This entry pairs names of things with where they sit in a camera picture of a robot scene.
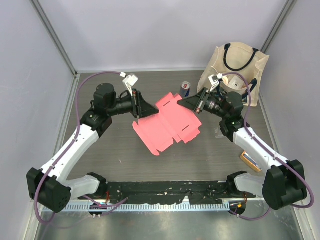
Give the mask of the pink paper box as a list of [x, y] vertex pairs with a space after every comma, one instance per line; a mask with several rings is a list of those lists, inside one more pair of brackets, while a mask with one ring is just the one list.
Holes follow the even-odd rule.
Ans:
[[201, 121], [191, 110], [178, 105], [181, 99], [179, 94], [170, 92], [156, 103], [159, 113], [132, 123], [134, 131], [155, 156], [175, 142], [186, 144], [201, 133]]

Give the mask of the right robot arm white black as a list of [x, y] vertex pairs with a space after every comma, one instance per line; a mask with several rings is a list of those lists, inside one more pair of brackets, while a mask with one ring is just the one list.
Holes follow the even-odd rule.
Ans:
[[273, 210], [307, 198], [303, 165], [298, 160], [288, 160], [280, 155], [256, 135], [242, 116], [244, 105], [240, 94], [230, 92], [220, 100], [203, 88], [196, 95], [177, 103], [197, 114], [206, 111], [220, 117], [222, 134], [249, 154], [265, 173], [264, 177], [245, 171], [229, 175], [225, 190], [230, 197], [236, 198], [243, 192], [250, 193], [263, 197]]

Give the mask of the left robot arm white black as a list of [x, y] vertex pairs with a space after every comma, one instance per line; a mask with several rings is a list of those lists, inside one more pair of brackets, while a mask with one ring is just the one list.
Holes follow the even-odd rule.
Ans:
[[156, 106], [144, 100], [139, 90], [126, 90], [117, 97], [110, 83], [96, 88], [90, 104], [59, 152], [40, 169], [31, 168], [26, 175], [30, 197], [54, 213], [61, 212], [70, 200], [83, 196], [100, 200], [106, 195], [108, 184], [101, 175], [91, 172], [81, 178], [67, 178], [85, 152], [111, 126], [113, 116], [130, 113], [142, 119], [159, 113]]

